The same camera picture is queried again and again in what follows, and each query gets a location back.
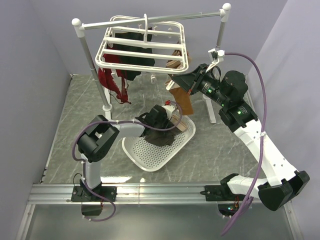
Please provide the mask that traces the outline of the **brown underwear with beige waistband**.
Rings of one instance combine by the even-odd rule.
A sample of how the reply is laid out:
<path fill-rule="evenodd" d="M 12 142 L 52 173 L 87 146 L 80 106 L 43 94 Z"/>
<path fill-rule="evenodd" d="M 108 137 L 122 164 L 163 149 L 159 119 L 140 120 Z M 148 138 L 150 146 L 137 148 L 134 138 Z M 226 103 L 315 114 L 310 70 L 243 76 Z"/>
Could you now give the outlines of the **brown underwear with beige waistband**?
<path fill-rule="evenodd" d="M 183 116 L 194 114 L 190 96 L 172 80 L 167 80 L 165 83 L 166 89 L 173 95 L 175 102 L 179 104 L 182 109 Z"/>

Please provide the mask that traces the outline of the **olive underwear with beige waistband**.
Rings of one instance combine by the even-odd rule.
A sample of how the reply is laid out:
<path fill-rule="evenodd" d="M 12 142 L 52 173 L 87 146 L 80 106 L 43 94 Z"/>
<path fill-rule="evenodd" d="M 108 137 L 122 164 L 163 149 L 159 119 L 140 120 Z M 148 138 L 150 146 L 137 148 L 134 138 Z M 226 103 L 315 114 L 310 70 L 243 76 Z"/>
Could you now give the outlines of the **olive underwear with beige waistband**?
<path fill-rule="evenodd" d="M 155 123 L 148 123 L 147 125 L 157 129 L 168 129 L 173 127 L 179 118 L 173 115 L 171 118 L 165 117 Z M 150 128 L 146 129 L 144 140 L 149 144 L 157 147 L 171 146 L 175 141 L 175 136 L 185 132 L 188 129 L 186 121 L 181 120 L 180 123 L 173 129 L 168 131 L 158 131 Z"/>

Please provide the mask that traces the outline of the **white square clip hanger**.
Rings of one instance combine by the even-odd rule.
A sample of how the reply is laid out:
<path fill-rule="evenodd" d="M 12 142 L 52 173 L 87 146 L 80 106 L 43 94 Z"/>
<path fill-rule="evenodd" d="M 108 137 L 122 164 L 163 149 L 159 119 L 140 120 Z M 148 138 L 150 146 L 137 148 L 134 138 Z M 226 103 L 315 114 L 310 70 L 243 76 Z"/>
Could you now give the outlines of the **white square clip hanger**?
<path fill-rule="evenodd" d="M 132 16 L 116 15 L 110 21 L 124 21 L 124 26 L 107 27 L 102 42 L 94 57 L 100 68 L 128 70 L 160 74 L 180 74 L 188 70 L 189 59 L 186 48 L 184 26 L 176 21 L 133 23 Z M 120 50 L 107 49 L 116 44 Z M 181 56 L 174 56 L 175 50 Z M 104 54 L 120 57 L 122 63 L 106 61 Z M 178 60 L 183 69 L 167 68 L 169 60 Z"/>

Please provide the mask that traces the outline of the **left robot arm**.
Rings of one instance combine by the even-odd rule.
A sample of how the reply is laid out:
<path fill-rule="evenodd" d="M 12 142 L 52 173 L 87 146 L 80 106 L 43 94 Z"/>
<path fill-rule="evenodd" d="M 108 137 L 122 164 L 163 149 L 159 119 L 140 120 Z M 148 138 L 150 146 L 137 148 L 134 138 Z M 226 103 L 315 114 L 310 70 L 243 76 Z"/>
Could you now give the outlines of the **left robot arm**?
<path fill-rule="evenodd" d="M 113 204 L 117 196 L 116 186 L 104 186 L 101 180 L 101 160 L 111 147 L 124 138 L 144 138 L 149 144 L 157 147 L 168 146 L 175 140 L 174 130 L 177 124 L 172 123 L 175 111 L 180 106 L 172 101 L 165 105 L 155 105 L 149 112 L 131 120 L 108 120 L 97 115 L 91 123 L 76 137 L 72 153 L 79 151 L 80 158 L 74 160 L 82 165 L 82 175 L 78 186 L 72 190 L 71 201 L 79 203 L 98 202 L 100 207 L 86 206 L 82 209 L 85 218 L 98 216 L 103 203 Z"/>

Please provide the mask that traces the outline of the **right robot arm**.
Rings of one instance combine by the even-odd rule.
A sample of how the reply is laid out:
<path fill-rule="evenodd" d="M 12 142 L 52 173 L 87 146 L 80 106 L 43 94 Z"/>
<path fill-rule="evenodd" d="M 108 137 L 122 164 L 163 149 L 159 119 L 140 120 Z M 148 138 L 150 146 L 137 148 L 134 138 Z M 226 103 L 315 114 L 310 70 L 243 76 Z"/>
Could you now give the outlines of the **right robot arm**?
<path fill-rule="evenodd" d="M 200 92 L 221 107 L 218 114 L 222 122 L 246 145 L 254 158 L 262 162 L 265 178 L 256 180 L 250 196 L 276 211 L 301 193 L 310 176 L 290 164 L 262 130 L 258 116 L 244 100 L 248 90 L 245 75 L 230 70 L 223 79 L 218 79 L 208 67 L 201 64 L 190 73 L 174 75 L 172 80 L 186 93 Z"/>

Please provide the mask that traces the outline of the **striped argyle sock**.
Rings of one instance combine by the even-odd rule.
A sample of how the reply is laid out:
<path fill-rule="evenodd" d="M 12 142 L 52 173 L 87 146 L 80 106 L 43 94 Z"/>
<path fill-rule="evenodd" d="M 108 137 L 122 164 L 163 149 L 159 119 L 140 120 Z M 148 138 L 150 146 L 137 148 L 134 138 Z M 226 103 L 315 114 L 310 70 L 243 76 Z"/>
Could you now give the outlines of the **striped argyle sock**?
<path fill-rule="evenodd" d="M 176 49 L 172 55 L 181 56 L 182 52 Z M 165 66 L 169 69 L 183 69 L 183 63 L 179 60 L 168 60 Z"/>

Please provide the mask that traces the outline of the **white perforated plastic tray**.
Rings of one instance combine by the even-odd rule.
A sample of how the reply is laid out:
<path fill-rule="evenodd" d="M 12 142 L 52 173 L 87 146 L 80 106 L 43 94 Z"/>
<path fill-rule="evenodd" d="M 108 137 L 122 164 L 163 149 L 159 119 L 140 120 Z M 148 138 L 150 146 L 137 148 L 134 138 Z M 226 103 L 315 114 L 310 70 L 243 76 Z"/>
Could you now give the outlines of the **white perforated plastic tray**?
<path fill-rule="evenodd" d="M 143 171 L 158 171 L 168 163 L 196 133 L 196 126 L 188 116 L 183 116 L 182 122 L 186 124 L 187 129 L 176 135 L 171 145 L 155 146 L 145 141 L 142 137 L 125 137 L 122 139 L 122 149 L 127 157 Z"/>

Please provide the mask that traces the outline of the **red lace bra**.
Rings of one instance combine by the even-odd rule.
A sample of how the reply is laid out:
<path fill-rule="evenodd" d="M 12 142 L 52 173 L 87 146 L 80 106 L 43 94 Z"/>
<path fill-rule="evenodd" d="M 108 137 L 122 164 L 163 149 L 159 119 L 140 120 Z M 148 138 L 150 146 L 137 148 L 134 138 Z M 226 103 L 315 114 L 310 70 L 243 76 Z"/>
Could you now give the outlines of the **red lace bra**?
<path fill-rule="evenodd" d="M 107 49 L 120 50 L 120 47 L 117 44 L 114 44 L 113 47 L 108 46 Z M 103 55 L 103 58 L 104 60 L 110 61 L 112 63 L 118 63 L 118 64 L 122 63 L 120 56 L 117 56 L 117 55 L 105 53 Z M 116 93 L 115 99 L 119 104 L 127 103 L 131 105 L 132 103 L 129 101 L 129 96 L 128 96 L 128 87 L 129 87 L 129 84 L 127 83 L 127 80 L 129 80 L 128 71 L 121 70 L 121 69 L 117 69 L 115 71 L 116 71 L 117 77 L 121 78 L 121 89 L 119 89 L 118 85 L 116 84 L 114 77 L 112 76 L 112 70 L 109 68 L 100 67 L 98 69 L 99 82 L 106 89 Z"/>

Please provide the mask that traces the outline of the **white clothes rack stand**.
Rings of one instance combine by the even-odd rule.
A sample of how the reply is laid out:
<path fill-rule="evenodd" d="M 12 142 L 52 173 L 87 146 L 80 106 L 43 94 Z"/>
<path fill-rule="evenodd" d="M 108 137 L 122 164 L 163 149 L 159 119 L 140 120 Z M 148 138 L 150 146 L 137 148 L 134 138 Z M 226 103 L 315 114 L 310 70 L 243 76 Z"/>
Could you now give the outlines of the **white clothes rack stand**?
<path fill-rule="evenodd" d="M 221 9 L 215 12 L 210 13 L 191 13 L 191 14 L 178 14 L 178 15 L 169 15 L 169 16 L 156 16 L 156 17 L 148 17 L 147 15 L 144 15 L 141 18 L 133 17 L 132 23 L 142 23 L 143 21 L 149 22 L 149 23 L 157 23 L 157 22 L 166 22 L 166 21 L 173 21 L 178 22 L 180 20 L 188 20 L 188 19 L 199 19 L 199 18 L 206 18 L 206 17 L 215 17 L 218 16 L 220 18 L 220 27 L 218 32 L 218 37 L 216 41 L 215 49 L 220 50 L 222 37 L 224 34 L 225 25 L 229 19 L 230 11 L 231 11 L 231 4 L 225 3 Z M 80 40 L 81 46 L 83 48 L 85 57 L 87 59 L 87 62 L 89 64 L 92 76 L 95 81 L 98 81 L 98 68 L 99 66 L 95 63 L 95 57 L 92 57 L 90 49 L 88 47 L 88 43 L 86 40 L 85 31 L 86 30 L 92 30 L 92 29 L 107 29 L 108 27 L 115 27 L 115 26 L 124 26 L 125 21 L 123 20 L 117 20 L 117 21 L 107 21 L 107 22 L 96 22 L 96 23 L 82 23 L 80 19 L 74 18 L 71 21 L 71 24 L 74 27 L 74 30 L 76 32 L 76 35 L 78 39 Z M 116 69 L 112 70 L 111 75 L 113 78 L 118 79 L 116 74 Z M 155 83 L 157 81 L 156 74 L 160 73 L 150 73 L 150 79 L 152 83 Z"/>

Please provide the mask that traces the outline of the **aluminium mounting rail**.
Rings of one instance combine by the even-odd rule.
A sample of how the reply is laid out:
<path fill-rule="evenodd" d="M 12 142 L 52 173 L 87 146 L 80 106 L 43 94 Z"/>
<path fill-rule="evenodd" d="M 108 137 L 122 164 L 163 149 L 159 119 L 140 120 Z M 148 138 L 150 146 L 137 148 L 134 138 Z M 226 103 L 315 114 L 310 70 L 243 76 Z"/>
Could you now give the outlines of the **aluminium mounting rail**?
<path fill-rule="evenodd" d="M 18 240 L 301 240 L 291 203 L 254 200 L 222 235 L 241 196 L 225 201 L 196 183 L 117 183 L 115 202 L 75 202 L 73 184 L 35 184 Z"/>

